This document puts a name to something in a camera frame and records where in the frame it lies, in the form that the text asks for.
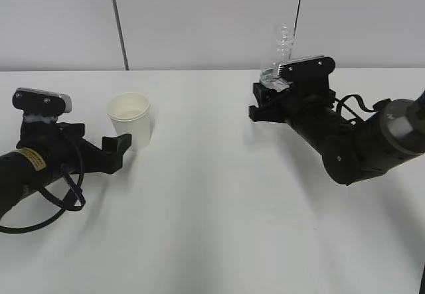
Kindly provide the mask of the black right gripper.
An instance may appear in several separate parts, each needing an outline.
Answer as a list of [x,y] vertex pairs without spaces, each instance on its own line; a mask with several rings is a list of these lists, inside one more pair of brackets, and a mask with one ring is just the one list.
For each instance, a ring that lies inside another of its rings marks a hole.
[[248,108],[253,122],[286,123],[296,131],[335,131],[335,112],[332,111],[335,92],[305,92],[291,85],[278,92],[253,83],[257,105]]

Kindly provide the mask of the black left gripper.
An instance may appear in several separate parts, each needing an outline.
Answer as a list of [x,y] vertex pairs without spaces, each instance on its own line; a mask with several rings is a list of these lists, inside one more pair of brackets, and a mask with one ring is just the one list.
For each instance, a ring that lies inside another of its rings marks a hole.
[[112,175],[123,166],[132,144],[129,133],[103,137],[102,147],[84,139],[83,123],[23,123],[13,174],[23,184],[46,186],[64,172]]

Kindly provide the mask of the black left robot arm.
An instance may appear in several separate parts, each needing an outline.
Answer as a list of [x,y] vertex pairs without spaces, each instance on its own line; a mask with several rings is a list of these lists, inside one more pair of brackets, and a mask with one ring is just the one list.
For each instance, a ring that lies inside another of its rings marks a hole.
[[131,146],[129,133],[103,137],[101,147],[84,135],[83,123],[23,123],[15,150],[1,156],[1,214],[34,192],[64,210],[81,210],[85,175],[114,174]]

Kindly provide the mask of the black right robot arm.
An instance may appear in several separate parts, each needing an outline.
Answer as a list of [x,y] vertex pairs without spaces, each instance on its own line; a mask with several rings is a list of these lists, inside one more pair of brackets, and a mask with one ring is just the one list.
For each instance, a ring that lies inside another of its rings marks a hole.
[[254,122],[289,125],[322,158],[328,175],[350,185],[379,177],[424,154],[424,96],[382,100],[366,120],[345,119],[328,82],[294,82],[280,92],[257,82]]

